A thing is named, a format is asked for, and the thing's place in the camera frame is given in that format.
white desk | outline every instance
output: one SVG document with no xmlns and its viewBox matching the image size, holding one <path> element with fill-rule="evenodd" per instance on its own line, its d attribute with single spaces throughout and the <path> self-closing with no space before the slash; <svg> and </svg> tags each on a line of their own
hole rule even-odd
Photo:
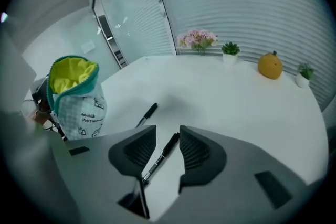
<svg viewBox="0 0 336 224">
<path fill-rule="evenodd" d="M 239 61 L 227 68 L 220 57 L 144 57 L 102 84 L 107 115 L 102 134 L 134 128 L 153 103 L 147 125 L 157 126 L 153 165 L 180 125 L 189 125 L 253 143 L 296 172 L 307 184 L 327 171 L 328 141 L 319 106 L 310 89 L 292 75 L 270 80 L 257 65 Z M 183 156 L 178 148 L 145 190 L 151 220 L 178 197 Z"/>
</svg>

teal bag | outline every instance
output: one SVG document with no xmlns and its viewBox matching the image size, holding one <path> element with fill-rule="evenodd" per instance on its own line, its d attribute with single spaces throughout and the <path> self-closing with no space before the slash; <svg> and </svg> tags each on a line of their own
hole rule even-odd
<svg viewBox="0 0 336 224">
<path fill-rule="evenodd" d="M 81 61 L 77 66 L 71 65 L 72 58 Z M 63 61 L 65 63 L 59 68 L 57 63 Z M 96 137 L 100 135 L 100 130 L 104 122 L 107 111 L 107 105 L 104 98 L 103 90 L 100 84 L 97 83 L 99 66 L 77 85 L 57 93 L 53 90 L 53 83 L 56 79 L 55 74 L 66 77 L 68 74 L 80 74 L 82 66 L 80 64 L 92 63 L 81 56 L 64 56 L 57 59 L 49 72 L 47 83 L 47 99 L 51 108 L 51 117 L 57 122 L 64 132 L 68 140 L 77 140 L 83 138 Z M 61 82 L 68 81 L 68 78 L 59 78 Z"/>
</svg>

horizontal blind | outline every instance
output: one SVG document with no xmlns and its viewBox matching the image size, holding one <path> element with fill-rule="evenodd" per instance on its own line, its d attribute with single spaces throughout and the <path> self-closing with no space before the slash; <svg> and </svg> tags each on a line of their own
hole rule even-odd
<svg viewBox="0 0 336 224">
<path fill-rule="evenodd" d="M 172 55 L 158 0 L 102 0 L 106 19 L 126 61 Z"/>
<path fill-rule="evenodd" d="M 335 21 L 326 0 L 164 0 L 175 44 L 191 29 L 206 29 L 219 38 L 207 55 L 221 55 L 232 41 L 240 59 L 257 62 L 276 50 L 283 69 L 297 73 L 299 63 L 316 69 L 311 88 L 323 110 L 335 94 Z M 194 54 L 181 49 L 181 54 Z"/>
</svg>

